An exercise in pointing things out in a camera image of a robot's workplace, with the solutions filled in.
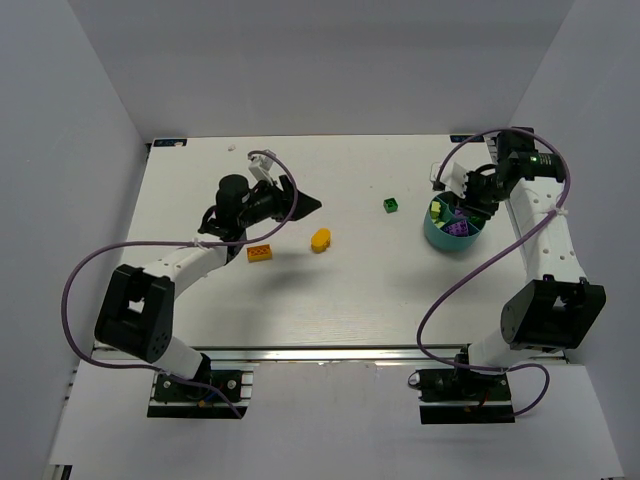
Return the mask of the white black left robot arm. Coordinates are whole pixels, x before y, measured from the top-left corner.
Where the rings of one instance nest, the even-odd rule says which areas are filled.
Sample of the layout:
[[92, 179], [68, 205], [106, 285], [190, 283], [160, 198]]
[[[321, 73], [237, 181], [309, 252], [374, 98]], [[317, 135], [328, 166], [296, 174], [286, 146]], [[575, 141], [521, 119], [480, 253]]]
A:
[[217, 237], [221, 247], [182, 247], [143, 267], [118, 266], [99, 312], [95, 339], [174, 376], [206, 382], [208, 357], [173, 335], [175, 300], [235, 259], [249, 227], [266, 219], [300, 220], [322, 207], [319, 200], [295, 193], [287, 176], [279, 180], [260, 180], [253, 187], [238, 174], [220, 180], [215, 204], [205, 211], [198, 232]]

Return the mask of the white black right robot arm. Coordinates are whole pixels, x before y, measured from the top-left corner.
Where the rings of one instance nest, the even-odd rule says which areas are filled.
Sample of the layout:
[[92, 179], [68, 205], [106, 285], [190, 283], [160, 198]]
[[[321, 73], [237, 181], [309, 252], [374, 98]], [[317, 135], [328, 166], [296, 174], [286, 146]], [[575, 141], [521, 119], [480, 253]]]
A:
[[537, 351], [578, 348], [606, 303], [604, 287], [588, 280], [571, 240], [565, 162], [539, 151], [530, 129], [500, 132], [494, 145], [496, 169], [489, 181], [474, 179], [472, 198], [476, 205], [506, 202], [526, 282], [504, 305], [497, 329], [468, 348], [469, 365], [487, 375]]

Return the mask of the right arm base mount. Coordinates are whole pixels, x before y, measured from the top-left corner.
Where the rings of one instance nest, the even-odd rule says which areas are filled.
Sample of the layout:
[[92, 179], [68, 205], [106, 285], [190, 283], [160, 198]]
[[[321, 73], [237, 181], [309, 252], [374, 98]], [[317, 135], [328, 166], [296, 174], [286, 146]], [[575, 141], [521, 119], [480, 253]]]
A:
[[419, 393], [422, 425], [514, 423], [512, 395], [505, 375], [463, 369], [422, 369], [407, 379]]

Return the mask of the green lego with heart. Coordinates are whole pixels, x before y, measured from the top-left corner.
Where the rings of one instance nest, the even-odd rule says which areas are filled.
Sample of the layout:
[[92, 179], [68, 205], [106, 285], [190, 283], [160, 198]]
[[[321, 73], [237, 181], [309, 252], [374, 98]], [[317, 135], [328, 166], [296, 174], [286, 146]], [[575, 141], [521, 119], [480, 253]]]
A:
[[383, 201], [383, 207], [387, 213], [394, 213], [398, 210], [398, 203], [395, 198], [387, 198]]

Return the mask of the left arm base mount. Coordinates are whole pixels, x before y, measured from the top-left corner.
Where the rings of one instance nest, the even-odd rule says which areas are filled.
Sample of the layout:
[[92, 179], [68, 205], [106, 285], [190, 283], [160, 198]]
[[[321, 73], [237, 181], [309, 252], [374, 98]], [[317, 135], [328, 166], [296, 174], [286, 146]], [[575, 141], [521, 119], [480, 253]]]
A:
[[248, 409], [252, 394], [253, 372], [238, 368], [214, 368], [209, 384], [216, 387], [237, 410], [239, 416], [218, 393], [175, 382], [164, 374], [156, 375], [147, 407], [147, 417], [156, 419], [231, 419], [238, 420]]

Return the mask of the yellow oval lego brick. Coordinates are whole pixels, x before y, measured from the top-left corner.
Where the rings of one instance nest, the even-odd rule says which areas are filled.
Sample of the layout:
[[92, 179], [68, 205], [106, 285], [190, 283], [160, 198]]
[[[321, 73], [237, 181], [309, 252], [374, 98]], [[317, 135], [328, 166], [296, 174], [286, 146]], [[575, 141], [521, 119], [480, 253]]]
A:
[[331, 245], [331, 232], [328, 228], [317, 230], [311, 237], [310, 248], [314, 253], [325, 252]]

